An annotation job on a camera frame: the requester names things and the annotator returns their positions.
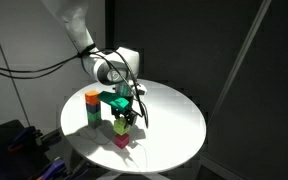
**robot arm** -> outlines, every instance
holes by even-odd
[[[66,29],[79,52],[82,52],[87,46],[94,44],[85,23],[89,0],[42,0],[42,2],[61,26]],[[90,50],[90,52],[97,51],[96,46]],[[137,77],[139,71],[138,52],[126,48],[119,48],[117,52],[128,62],[134,76]],[[111,53],[105,55],[100,52],[98,54],[110,61],[126,80],[130,80],[130,72],[118,54]],[[104,85],[123,82],[123,79],[114,69],[109,67],[103,58],[91,55],[83,57],[82,60],[84,70],[96,81]]]

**white tabletop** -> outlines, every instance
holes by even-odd
[[[119,149],[113,138],[114,116],[101,102],[102,126],[88,128],[84,94],[90,90],[114,92],[113,86],[94,83],[76,92],[61,115],[62,131],[72,147],[91,162],[104,168],[131,174],[150,174],[171,170],[192,158],[201,148],[206,126],[196,105],[180,92],[165,85],[139,79],[147,94],[141,96],[149,117],[138,117],[128,134],[130,143]],[[140,112],[138,103],[133,109]]]

